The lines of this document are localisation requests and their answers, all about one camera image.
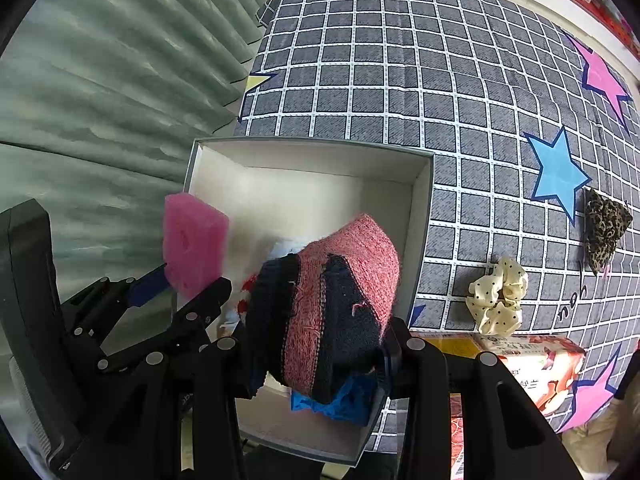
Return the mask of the pink foam sponge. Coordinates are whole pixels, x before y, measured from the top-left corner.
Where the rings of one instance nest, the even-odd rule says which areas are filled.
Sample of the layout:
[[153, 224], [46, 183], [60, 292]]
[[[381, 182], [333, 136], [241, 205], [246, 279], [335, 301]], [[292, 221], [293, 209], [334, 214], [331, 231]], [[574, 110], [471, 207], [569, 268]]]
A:
[[224, 273], [230, 220], [189, 193], [165, 197], [163, 259], [171, 287], [191, 300]]

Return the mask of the pink and navy sock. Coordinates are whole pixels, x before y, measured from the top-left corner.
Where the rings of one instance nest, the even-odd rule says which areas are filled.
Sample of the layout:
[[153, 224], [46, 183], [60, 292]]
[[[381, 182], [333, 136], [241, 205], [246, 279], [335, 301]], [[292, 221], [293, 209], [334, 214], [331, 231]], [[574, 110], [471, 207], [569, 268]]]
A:
[[265, 262], [238, 312], [252, 388], [267, 377], [321, 404], [373, 365], [392, 317], [400, 263], [367, 214], [295, 254]]

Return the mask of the cream polka dot scrunchie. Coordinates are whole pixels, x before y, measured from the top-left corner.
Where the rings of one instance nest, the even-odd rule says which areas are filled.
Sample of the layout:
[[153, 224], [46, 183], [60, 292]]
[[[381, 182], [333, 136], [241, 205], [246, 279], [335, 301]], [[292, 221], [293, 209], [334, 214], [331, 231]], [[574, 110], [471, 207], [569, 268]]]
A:
[[509, 337], [523, 322], [521, 301], [528, 291], [528, 274], [514, 259], [502, 257], [491, 274], [468, 288], [465, 305], [483, 336]]

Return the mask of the blue cloth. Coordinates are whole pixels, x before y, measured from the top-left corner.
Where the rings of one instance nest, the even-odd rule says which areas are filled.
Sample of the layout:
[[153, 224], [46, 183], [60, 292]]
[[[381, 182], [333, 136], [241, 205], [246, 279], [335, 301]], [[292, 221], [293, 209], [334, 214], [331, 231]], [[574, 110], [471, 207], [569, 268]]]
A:
[[336, 422], [350, 422], [365, 427], [369, 423], [377, 388], [378, 380], [373, 374], [355, 373], [337, 390], [329, 404], [322, 404], [292, 391], [290, 408], [292, 412], [308, 410]]

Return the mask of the leopard print scrunchie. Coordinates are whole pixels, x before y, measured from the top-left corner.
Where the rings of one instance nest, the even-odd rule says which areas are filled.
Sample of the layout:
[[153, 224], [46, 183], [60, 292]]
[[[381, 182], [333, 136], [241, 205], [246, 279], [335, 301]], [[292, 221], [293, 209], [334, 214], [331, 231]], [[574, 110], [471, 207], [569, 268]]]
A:
[[586, 259], [592, 273], [598, 275], [613, 257], [634, 217], [623, 203], [611, 200], [593, 188], [586, 191], [585, 215]]

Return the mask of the red snack box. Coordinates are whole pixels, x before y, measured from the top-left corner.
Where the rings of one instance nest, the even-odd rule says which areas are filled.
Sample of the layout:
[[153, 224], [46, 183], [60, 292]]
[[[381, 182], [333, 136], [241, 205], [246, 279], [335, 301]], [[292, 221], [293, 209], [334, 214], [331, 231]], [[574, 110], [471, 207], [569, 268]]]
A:
[[[514, 336], [506, 339], [470, 334], [420, 334], [435, 347], [452, 356], [474, 358], [488, 351], [503, 362], [536, 408], [548, 422], [548, 415], [566, 400], [582, 368], [585, 353], [566, 338], [555, 336]], [[463, 475], [462, 413], [459, 398], [451, 400], [452, 460], [448, 479]]]

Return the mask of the grey storage box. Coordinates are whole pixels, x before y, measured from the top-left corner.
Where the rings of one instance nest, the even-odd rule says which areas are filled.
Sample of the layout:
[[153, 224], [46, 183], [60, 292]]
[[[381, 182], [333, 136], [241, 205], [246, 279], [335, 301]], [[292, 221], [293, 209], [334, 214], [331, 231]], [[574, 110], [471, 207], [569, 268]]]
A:
[[[393, 314], [405, 322], [420, 282], [433, 187], [433, 157], [417, 148], [350, 141], [241, 136], [195, 141], [184, 190], [230, 220], [224, 277], [240, 292], [277, 238], [326, 237], [368, 214], [393, 242], [400, 278]], [[281, 452], [356, 466], [386, 395], [359, 427], [312, 411], [292, 412], [288, 388], [269, 378], [237, 400], [240, 434]]]

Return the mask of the green curtain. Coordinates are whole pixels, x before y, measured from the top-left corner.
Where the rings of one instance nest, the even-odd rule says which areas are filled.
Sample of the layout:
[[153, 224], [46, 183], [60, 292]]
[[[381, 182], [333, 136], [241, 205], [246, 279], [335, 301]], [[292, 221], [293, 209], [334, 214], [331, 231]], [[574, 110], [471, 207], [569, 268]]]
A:
[[264, 0], [36, 0], [1, 57], [1, 205], [51, 218], [62, 298], [160, 263], [164, 199], [232, 121]]

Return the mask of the grey checked star tablecloth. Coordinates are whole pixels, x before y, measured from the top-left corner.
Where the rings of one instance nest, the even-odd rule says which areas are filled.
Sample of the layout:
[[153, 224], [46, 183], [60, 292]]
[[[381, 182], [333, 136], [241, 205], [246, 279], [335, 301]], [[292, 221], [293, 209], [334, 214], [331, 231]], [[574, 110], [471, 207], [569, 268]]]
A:
[[434, 156], [430, 225], [409, 321], [468, 332], [469, 284], [501, 257], [529, 276], [523, 333], [586, 354], [582, 378], [618, 384], [639, 341], [639, 229], [601, 273], [585, 262], [584, 208], [536, 200], [533, 139], [567, 146], [589, 187], [639, 209], [639, 112], [587, 89], [561, 27], [509, 0], [268, 0], [241, 136], [422, 148]]

